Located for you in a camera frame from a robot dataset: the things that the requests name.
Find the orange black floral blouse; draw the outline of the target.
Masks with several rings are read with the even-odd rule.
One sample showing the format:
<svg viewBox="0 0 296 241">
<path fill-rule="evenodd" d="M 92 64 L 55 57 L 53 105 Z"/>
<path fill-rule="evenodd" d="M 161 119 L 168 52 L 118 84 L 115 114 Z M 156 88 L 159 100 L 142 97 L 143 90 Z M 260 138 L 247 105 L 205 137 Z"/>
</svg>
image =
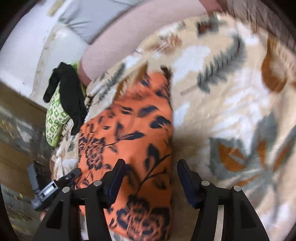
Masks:
<svg viewBox="0 0 296 241">
<path fill-rule="evenodd" d="M 126 173 L 114 204 L 105 210 L 109 228 L 131 240 L 167 240 L 171 223 L 171 70 L 144 73 L 110 107 L 81 126 L 79 162 L 85 188 L 112 170 Z"/>
</svg>

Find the beige leaf print blanket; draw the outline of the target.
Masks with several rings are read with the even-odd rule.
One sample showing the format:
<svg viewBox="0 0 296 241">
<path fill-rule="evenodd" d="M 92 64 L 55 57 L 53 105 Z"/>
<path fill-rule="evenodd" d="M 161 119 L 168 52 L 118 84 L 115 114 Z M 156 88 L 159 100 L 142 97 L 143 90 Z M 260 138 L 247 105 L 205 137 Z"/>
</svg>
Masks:
<svg viewBox="0 0 296 241">
<path fill-rule="evenodd" d="M 266 30 L 229 15 L 177 22 L 147 37 L 86 88 L 84 124 L 144 73 L 171 70 L 171 223 L 167 240 L 190 240 L 198 211 L 177 175 L 184 159 L 202 179 L 240 186 L 270 240 L 295 225 L 295 54 Z M 79 162 L 79 133 L 63 126 L 51 157 L 59 179 Z"/>
</svg>

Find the green white patterned pillow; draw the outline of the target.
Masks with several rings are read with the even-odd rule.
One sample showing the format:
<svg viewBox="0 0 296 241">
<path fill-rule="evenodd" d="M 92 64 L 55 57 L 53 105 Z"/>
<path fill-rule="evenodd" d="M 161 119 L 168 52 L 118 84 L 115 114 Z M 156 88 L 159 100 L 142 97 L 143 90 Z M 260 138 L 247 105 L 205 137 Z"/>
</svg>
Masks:
<svg viewBox="0 0 296 241">
<path fill-rule="evenodd" d="M 77 71 L 77 64 L 72 64 L 74 69 Z M 85 86 L 81 82 L 81 88 L 84 97 L 86 97 Z M 55 147 L 59 141 L 63 126 L 67 124 L 69 120 L 72 120 L 70 116 L 64 111 L 60 101 L 60 87 L 54 92 L 53 97 L 50 102 L 48 102 L 49 107 L 46 113 L 46 140 L 48 144 L 52 147 Z"/>
</svg>

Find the grey pillow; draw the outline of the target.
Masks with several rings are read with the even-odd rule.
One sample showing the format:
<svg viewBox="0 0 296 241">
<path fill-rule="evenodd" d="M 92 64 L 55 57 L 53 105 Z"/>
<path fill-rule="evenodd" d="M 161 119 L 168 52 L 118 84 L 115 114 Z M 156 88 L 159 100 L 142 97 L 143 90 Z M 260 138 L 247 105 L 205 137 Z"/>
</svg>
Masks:
<svg viewBox="0 0 296 241">
<path fill-rule="evenodd" d="M 66 25 L 87 44 L 91 44 L 113 21 L 142 1 L 71 1 L 59 16 Z"/>
</svg>

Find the striped floral sofa cushion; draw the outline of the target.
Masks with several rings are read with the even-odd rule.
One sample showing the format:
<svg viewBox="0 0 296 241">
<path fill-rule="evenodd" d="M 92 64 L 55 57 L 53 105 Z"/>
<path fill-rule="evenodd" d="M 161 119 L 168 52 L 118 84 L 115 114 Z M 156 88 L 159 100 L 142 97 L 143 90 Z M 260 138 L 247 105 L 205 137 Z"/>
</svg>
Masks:
<svg viewBox="0 0 296 241">
<path fill-rule="evenodd" d="M 280 1 L 218 1 L 223 11 L 243 21 L 254 22 L 295 52 L 295 12 Z"/>
</svg>

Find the beige wall switch plate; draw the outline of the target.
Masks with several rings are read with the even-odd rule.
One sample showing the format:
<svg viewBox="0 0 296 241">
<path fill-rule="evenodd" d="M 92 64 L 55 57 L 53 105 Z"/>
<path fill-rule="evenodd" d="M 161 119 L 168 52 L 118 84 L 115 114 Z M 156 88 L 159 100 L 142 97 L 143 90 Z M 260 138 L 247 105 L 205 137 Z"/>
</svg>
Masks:
<svg viewBox="0 0 296 241">
<path fill-rule="evenodd" d="M 55 0 L 55 3 L 48 10 L 48 16 L 54 16 L 60 7 L 65 3 L 65 0 Z"/>
</svg>

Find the black garment on pillow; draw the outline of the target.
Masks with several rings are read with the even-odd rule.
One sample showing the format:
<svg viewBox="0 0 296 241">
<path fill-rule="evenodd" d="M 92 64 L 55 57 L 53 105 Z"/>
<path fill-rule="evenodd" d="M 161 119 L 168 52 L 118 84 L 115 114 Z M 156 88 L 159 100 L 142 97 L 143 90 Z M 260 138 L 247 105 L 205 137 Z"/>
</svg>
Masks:
<svg viewBox="0 0 296 241">
<path fill-rule="evenodd" d="M 84 123 L 87 110 L 84 105 L 85 97 L 82 92 L 81 82 L 72 65 L 61 62 L 53 70 L 43 96 L 44 102 L 50 102 L 57 87 L 60 87 L 59 93 L 62 108 L 74 123 L 71 135 L 76 135 Z"/>
</svg>

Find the wooden glass panel door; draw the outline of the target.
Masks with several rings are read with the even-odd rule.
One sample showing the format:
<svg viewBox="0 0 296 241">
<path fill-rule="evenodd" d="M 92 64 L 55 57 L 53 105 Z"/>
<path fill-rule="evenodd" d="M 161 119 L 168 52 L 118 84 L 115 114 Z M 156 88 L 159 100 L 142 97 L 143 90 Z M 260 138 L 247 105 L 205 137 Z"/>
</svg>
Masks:
<svg viewBox="0 0 296 241">
<path fill-rule="evenodd" d="M 49 166 L 52 148 L 45 139 L 46 110 L 1 83 L 1 196 L 5 215 L 19 240 L 32 240 L 40 213 L 27 167 L 34 161 Z"/>
</svg>

